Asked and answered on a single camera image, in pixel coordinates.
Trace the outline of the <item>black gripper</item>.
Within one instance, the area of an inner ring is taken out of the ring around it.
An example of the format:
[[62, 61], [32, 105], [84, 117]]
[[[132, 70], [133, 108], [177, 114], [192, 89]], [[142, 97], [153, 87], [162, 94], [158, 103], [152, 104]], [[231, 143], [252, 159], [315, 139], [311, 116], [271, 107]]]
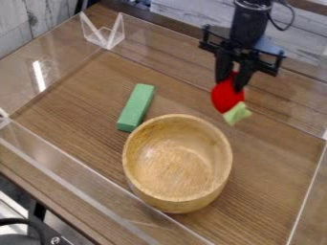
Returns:
[[277, 74], [284, 52], [264, 37], [273, 0], [233, 0], [233, 5], [231, 27], [205, 24], [199, 48], [215, 55], [216, 83], [227, 79], [233, 63], [240, 64], [233, 78], [233, 91], [239, 93], [255, 71]]

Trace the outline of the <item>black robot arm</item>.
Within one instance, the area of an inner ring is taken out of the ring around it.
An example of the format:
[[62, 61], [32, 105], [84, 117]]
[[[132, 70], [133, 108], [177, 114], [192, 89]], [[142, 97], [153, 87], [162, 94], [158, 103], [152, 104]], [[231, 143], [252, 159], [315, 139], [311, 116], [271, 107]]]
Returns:
[[268, 40], [265, 30], [272, 25], [284, 32], [295, 22], [295, 10], [287, 0], [233, 0], [233, 6], [228, 28], [211, 24], [201, 27], [199, 48], [215, 56], [217, 84], [231, 75], [233, 64], [239, 64], [231, 81], [237, 93], [248, 85], [255, 72], [277, 75], [285, 50]]

